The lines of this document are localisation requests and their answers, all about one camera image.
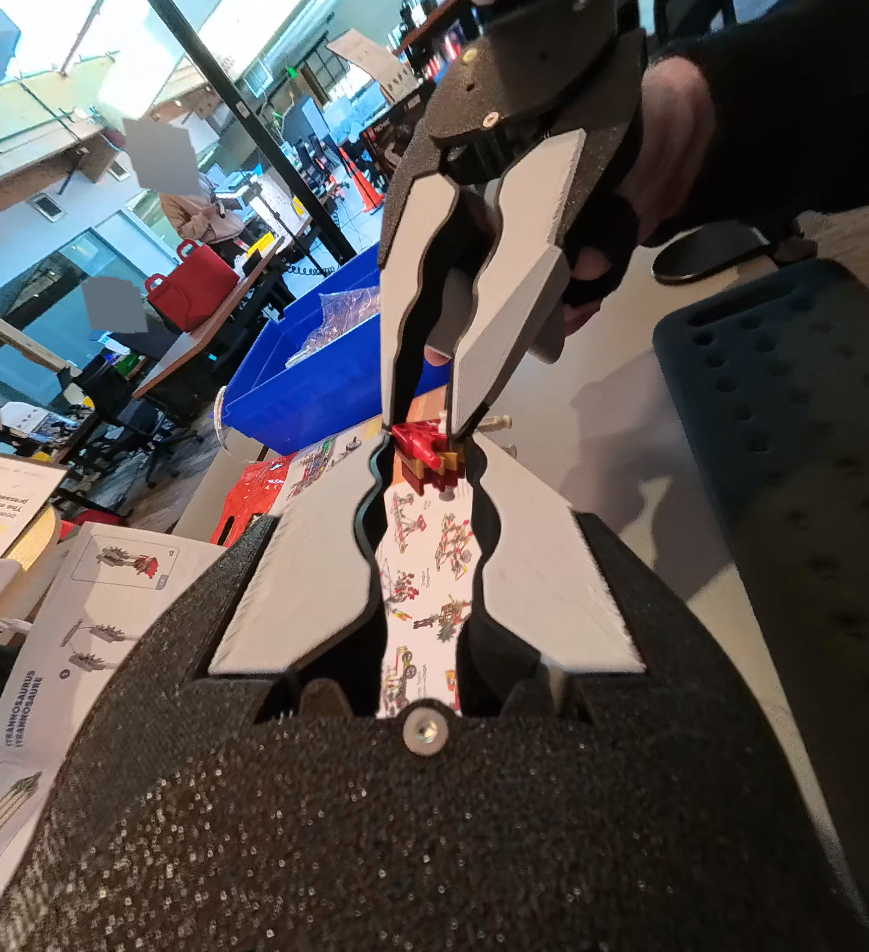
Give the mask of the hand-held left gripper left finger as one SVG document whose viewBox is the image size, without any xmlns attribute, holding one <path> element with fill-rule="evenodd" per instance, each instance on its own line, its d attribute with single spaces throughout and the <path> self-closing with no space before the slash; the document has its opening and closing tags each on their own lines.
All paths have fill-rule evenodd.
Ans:
<svg viewBox="0 0 869 952">
<path fill-rule="evenodd" d="M 210 661 L 214 676 L 297 673 L 369 617 L 378 588 L 357 516 L 381 488 L 387 435 L 359 446 L 287 503 Z"/>
</svg>

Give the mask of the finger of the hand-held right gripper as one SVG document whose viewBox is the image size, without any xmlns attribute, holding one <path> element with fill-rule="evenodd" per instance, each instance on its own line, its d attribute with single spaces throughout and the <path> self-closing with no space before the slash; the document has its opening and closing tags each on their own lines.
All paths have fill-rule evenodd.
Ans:
<svg viewBox="0 0 869 952">
<path fill-rule="evenodd" d="M 500 180 L 500 231 L 474 283 L 474 311 L 456 342 L 448 431 L 465 439 L 511 379 L 525 354 L 561 356 L 562 298 L 571 279 L 558 233 L 586 133 L 543 140 Z"/>
<path fill-rule="evenodd" d="M 380 271 L 383 426 L 405 422 L 423 370 L 424 348 L 441 313 L 448 273 L 445 241 L 459 189 L 441 174 L 415 181 Z"/>
</svg>

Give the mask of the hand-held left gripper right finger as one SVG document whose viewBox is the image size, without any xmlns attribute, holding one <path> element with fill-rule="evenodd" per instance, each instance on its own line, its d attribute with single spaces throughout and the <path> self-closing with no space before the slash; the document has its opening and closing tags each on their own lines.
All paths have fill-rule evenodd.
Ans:
<svg viewBox="0 0 869 952">
<path fill-rule="evenodd" d="M 528 681 L 557 708 L 571 678 L 645 674 L 580 514 L 481 434 L 468 441 L 468 480 L 480 549 L 468 646 L 497 704 Z"/>
</svg>

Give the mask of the person's right hand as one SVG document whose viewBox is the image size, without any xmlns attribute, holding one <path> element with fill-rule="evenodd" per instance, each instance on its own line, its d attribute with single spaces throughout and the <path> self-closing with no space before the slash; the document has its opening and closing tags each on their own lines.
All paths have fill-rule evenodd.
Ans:
<svg viewBox="0 0 869 952">
<path fill-rule="evenodd" d="M 679 216 L 712 143 L 714 102 L 697 65 L 673 56 L 647 68 L 641 84 L 641 127 L 639 152 L 616 188 L 635 214 L 637 245 Z"/>
</svg>

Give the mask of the orange traffic cone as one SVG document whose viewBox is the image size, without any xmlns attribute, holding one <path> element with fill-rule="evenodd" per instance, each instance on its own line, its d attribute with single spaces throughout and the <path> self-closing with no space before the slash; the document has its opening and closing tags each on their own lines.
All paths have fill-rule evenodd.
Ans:
<svg viewBox="0 0 869 952">
<path fill-rule="evenodd" d="M 340 147 L 340 152 L 346 171 L 357 188 L 365 212 L 367 214 L 373 214 L 383 208 L 384 195 L 371 184 L 371 182 L 359 170 L 357 163 L 352 160 L 352 158 L 344 149 L 342 149 L 342 147 Z"/>
</svg>

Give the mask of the clear plastic bag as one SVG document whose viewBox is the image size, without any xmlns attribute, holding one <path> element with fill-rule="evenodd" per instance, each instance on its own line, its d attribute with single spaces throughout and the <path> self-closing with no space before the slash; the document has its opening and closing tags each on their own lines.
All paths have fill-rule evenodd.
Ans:
<svg viewBox="0 0 869 952">
<path fill-rule="evenodd" d="M 380 308 L 380 286 L 320 293 L 318 302 L 321 307 L 320 323 L 310 331 L 300 349 L 288 358 L 286 368 L 302 363 L 376 316 Z"/>
</svg>

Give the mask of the orange printed toy box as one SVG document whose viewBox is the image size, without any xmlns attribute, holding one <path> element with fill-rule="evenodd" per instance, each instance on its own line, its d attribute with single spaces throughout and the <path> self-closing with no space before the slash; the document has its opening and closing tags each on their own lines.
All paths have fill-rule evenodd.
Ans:
<svg viewBox="0 0 869 952">
<path fill-rule="evenodd" d="M 408 422 L 439 420 L 443 428 L 445 393 L 446 387 L 424 390 L 414 399 Z M 259 518 L 280 515 L 286 506 L 350 458 L 366 460 L 382 434 L 381 417 L 377 415 L 286 456 L 249 465 L 226 497 L 212 541 L 231 545 Z M 437 472 L 406 459 L 395 446 L 395 501 L 388 505 L 388 525 L 400 552 L 408 549 L 409 537 L 425 531 L 427 520 L 434 517 L 434 494 L 439 492 Z"/>
</svg>

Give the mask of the black stand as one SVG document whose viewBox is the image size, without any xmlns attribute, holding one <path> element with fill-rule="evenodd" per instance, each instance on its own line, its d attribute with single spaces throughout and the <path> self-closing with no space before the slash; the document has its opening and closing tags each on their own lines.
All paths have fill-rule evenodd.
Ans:
<svg viewBox="0 0 869 952">
<path fill-rule="evenodd" d="M 817 252 L 818 242 L 796 220 L 758 225 L 730 220 L 704 225 L 667 244 L 655 257 L 652 275 L 659 284 L 676 287 L 762 257 L 786 268 Z"/>
</svg>

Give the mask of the clear plastic container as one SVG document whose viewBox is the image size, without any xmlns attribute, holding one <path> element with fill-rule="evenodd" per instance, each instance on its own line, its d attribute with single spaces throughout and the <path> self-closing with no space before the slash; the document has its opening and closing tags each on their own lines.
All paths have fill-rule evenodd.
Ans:
<svg viewBox="0 0 869 952">
<path fill-rule="evenodd" d="M 228 444 L 228 440 L 233 434 L 238 437 L 243 437 L 244 435 L 223 421 L 223 411 L 227 388 L 227 384 L 224 384 L 222 387 L 220 387 L 216 392 L 213 401 L 212 421 L 217 444 L 222 452 L 224 452 L 228 457 L 236 462 L 245 463 L 247 465 L 263 462 L 269 453 L 268 447 L 262 445 L 259 445 L 257 448 L 251 447 L 250 450 L 245 453 L 238 447 L 236 449 L 231 448 Z"/>
</svg>

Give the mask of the blue plastic bin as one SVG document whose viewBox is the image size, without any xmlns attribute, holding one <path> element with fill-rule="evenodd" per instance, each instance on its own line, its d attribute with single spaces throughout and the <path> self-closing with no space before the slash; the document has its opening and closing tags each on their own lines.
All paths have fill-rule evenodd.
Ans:
<svg viewBox="0 0 869 952">
<path fill-rule="evenodd" d="M 288 364 L 322 324 L 320 296 L 376 286 L 377 258 L 374 244 L 263 328 L 226 387 L 222 425 L 285 456 L 381 412 L 378 314 Z"/>
</svg>

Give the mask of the black steel column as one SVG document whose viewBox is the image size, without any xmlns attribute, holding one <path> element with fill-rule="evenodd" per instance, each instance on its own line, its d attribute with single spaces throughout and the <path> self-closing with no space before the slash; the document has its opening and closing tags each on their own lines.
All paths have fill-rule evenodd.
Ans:
<svg viewBox="0 0 869 952">
<path fill-rule="evenodd" d="M 303 208 L 309 213 L 313 225 L 320 231 L 323 245 L 336 263 L 341 266 L 353 260 L 357 253 L 333 220 L 332 215 L 323 208 L 309 185 L 284 155 L 274 135 L 249 107 L 235 83 L 207 49 L 177 4 L 173 1 L 150 1 L 148 4 L 172 37 L 179 42 L 193 65 L 209 81 L 230 111 L 236 115 L 239 124 L 248 133 L 259 151 L 270 161 L 273 169 L 292 191 L 293 196 L 300 200 Z"/>
</svg>

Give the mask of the white printed instruction booklet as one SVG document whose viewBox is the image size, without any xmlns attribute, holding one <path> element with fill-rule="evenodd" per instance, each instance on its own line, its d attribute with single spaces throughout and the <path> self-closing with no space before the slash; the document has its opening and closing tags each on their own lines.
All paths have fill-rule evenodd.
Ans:
<svg viewBox="0 0 869 952">
<path fill-rule="evenodd" d="M 389 641 L 372 712 L 395 718 L 432 698 L 454 711 L 455 643 L 480 554 L 464 478 L 436 493 L 404 475 L 384 502 L 377 549 Z M 36 826 L 68 747 L 139 639 L 220 545 L 138 530 L 80 530 L 0 694 L 0 894 Z"/>
</svg>

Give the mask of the red bag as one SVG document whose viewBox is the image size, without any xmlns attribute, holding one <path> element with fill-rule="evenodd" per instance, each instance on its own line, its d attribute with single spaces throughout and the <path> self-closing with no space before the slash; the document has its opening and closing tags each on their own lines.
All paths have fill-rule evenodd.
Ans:
<svg viewBox="0 0 869 952">
<path fill-rule="evenodd" d="M 208 321 L 239 278 L 208 245 L 186 239 L 179 244 L 178 266 L 168 275 L 145 281 L 148 302 L 180 332 L 191 332 Z"/>
</svg>

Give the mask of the black office chair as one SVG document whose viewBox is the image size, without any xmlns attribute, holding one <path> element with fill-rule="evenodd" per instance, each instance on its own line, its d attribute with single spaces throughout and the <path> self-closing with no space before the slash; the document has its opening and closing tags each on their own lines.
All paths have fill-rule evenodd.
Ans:
<svg viewBox="0 0 869 952">
<path fill-rule="evenodd" d="M 158 404 L 134 398 L 134 385 L 101 353 L 72 377 L 72 383 L 90 398 L 101 422 L 121 430 L 119 451 L 144 454 L 147 489 L 156 488 L 165 475 L 179 477 L 179 466 L 172 462 L 177 447 L 205 442 L 204 436 L 176 421 Z"/>
</svg>

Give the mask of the wooden table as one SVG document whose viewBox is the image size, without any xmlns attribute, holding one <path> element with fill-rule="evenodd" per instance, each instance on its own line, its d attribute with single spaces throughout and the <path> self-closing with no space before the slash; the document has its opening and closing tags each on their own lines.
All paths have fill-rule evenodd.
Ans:
<svg viewBox="0 0 869 952">
<path fill-rule="evenodd" d="M 229 325 L 232 325 L 233 335 L 241 334 L 249 327 L 266 306 L 276 279 L 280 277 L 274 262 L 287 248 L 287 245 L 270 244 L 265 249 L 265 254 L 259 257 L 249 273 L 238 280 L 237 285 L 211 317 L 195 331 L 180 334 L 168 351 L 146 373 L 133 391 L 132 398 L 143 398 L 182 366 L 190 363 Z"/>
</svg>

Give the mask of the black dotted mat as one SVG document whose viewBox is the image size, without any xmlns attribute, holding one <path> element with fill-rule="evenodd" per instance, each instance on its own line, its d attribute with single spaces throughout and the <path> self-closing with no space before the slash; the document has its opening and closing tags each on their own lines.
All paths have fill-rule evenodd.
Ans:
<svg viewBox="0 0 869 952">
<path fill-rule="evenodd" d="M 869 290 L 811 259 L 654 350 L 869 914 Z"/>
</svg>

